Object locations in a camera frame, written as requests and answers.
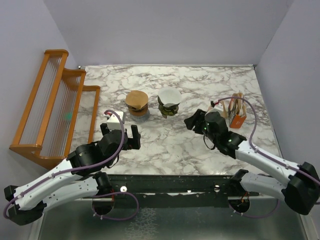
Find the white paper coffee filter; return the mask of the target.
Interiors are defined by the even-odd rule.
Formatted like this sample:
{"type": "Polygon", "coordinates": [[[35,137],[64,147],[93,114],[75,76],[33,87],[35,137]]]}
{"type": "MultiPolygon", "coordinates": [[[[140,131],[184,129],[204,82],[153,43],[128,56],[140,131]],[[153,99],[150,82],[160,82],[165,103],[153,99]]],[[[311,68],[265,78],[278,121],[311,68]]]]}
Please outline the white paper coffee filter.
{"type": "Polygon", "coordinates": [[[182,101],[182,95],[175,87],[164,87],[158,91],[158,97],[164,107],[179,105],[182,101]]]}

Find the dark green glass dripper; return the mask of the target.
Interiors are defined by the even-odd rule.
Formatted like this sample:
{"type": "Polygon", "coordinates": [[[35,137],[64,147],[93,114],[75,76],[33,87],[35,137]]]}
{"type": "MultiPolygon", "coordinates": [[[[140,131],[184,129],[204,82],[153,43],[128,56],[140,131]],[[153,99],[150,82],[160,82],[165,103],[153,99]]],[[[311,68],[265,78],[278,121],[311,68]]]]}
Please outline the dark green glass dripper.
{"type": "Polygon", "coordinates": [[[160,99],[158,99],[158,109],[163,118],[167,119],[168,117],[172,117],[178,113],[179,104],[174,104],[172,106],[165,106],[160,99]]]}

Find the brown wooden dripper collar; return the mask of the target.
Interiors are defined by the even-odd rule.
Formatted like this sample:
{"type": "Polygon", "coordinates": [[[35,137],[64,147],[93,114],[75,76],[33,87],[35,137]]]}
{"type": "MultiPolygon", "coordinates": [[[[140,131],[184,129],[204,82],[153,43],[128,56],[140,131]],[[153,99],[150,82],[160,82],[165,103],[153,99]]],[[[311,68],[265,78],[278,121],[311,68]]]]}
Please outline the brown wooden dripper collar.
{"type": "Polygon", "coordinates": [[[128,110],[132,116],[141,117],[141,116],[146,115],[149,109],[148,109],[148,106],[146,105],[141,109],[133,109],[133,108],[129,107],[128,110]]]}

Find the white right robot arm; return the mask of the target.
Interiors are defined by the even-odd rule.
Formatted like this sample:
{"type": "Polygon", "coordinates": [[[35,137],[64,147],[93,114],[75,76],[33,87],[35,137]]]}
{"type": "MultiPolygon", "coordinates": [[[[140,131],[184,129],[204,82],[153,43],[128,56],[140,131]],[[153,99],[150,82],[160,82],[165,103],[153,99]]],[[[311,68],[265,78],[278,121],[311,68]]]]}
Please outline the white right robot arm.
{"type": "Polygon", "coordinates": [[[308,215],[316,205],[320,198],[320,178],[312,164],[298,164],[258,149],[244,136],[229,130],[225,119],[217,111],[198,109],[184,120],[184,124],[188,130],[208,138],[220,153],[268,174],[259,176],[247,170],[239,171],[229,184],[234,195],[261,193],[284,201],[301,215],[308,215]]]}

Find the orange coffee filter box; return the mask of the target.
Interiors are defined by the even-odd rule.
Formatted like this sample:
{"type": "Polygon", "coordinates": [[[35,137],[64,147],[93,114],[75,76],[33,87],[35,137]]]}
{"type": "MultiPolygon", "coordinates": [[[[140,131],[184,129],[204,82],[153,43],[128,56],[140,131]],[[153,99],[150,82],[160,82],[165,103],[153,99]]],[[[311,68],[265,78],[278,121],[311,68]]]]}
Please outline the orange coffee filter box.
{"type": "Polygon", "coordinates": [[[223,108],[223,117],[228,119],[230,128],[240,129],[247,118],[247,107],[242,92],[234,93],[232,95],[236,98],[231,98],[230,102],[226,104],[224,101],[221,102],[223,108]]]}

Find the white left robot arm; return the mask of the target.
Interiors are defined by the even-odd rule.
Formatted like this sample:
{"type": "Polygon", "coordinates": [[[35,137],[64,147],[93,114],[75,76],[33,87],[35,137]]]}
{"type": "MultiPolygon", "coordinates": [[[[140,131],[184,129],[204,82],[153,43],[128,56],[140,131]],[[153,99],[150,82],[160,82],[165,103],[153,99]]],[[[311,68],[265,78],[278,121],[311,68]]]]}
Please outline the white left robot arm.
{"type": "Polygon", "coordinates": [[[45,212],[79,198],[100,199],[122,194],[101,170],[117,162],[121,151],[139,150],[141,135],[137,125],[131,125],[132,137],[128,137],[123,126],[110,130],[103,123],[100,128],[101,140],[78,146],[56,167],[28,184],[7,186],[4,218],[24,226],[45,212]]]}

